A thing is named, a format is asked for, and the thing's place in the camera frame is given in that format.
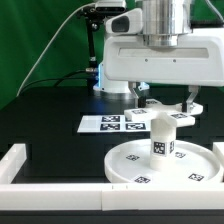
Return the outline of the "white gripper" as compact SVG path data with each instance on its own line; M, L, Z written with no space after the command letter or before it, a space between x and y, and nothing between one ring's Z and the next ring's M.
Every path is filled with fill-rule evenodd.
M191 112L199 86L224 86L224 28L194 29L175 47L146 47L140 35L110 37L103 67L108 79L129 81L136 108L146 106L137 82L190 85L182 111Z

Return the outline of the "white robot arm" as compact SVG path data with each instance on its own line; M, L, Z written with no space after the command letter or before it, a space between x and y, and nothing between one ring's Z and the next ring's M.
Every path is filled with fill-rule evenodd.
M224 86L224 28L192 28L192 0L94 0L105 39L95 89L127 95L150 83L189 87L182 110L193 109L201 86Z

